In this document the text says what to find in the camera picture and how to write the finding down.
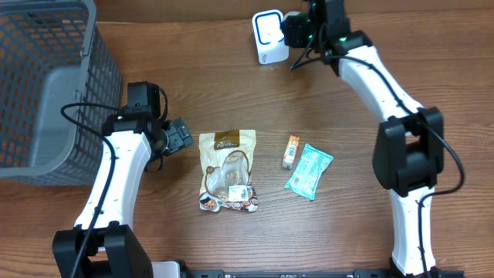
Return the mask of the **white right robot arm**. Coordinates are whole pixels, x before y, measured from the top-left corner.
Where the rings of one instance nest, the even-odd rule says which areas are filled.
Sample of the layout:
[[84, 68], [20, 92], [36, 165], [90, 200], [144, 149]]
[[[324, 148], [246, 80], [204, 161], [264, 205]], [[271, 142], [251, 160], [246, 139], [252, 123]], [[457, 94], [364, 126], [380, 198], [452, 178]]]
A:
[[364, 102], [378, 122], [372, 165], [391, 198], [398, 277], [440, 277], [431, 251], [431, 199], [444, 167], [443, 118], [425, 109], [389, 73], [362, 30], [353, 30], [342, 1], [311, 1], [281, 23], [285, 44], [317, 53]]

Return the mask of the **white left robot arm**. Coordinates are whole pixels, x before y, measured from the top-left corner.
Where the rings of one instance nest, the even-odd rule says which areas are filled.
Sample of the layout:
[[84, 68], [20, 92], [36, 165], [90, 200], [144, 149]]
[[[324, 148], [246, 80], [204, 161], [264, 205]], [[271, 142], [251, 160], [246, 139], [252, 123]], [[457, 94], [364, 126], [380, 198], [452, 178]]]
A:
[[128, 83], [127, 105], [114, 107], [96, 135], [103, 155], [74, 227], [58, 231], [52, 252], [63, 277], [184, 277], [177, 260], [153, 262], [134, 234], [140, 180], [149, 163], [193, 143], [178, 118], [167, 117], [165, 91], [147, 81]]

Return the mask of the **beige snack bag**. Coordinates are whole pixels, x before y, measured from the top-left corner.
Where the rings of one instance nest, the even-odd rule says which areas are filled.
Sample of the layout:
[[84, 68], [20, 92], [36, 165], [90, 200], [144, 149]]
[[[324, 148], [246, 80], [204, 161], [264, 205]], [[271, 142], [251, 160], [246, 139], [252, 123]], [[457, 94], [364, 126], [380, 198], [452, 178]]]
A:
[[253, 155], [256, 146], [254, 130], [230, 130], [199, 136], [203, 173], [199, 207], [219, 212], [233, 209], [256, 212], [259, 200], [252, 185]]

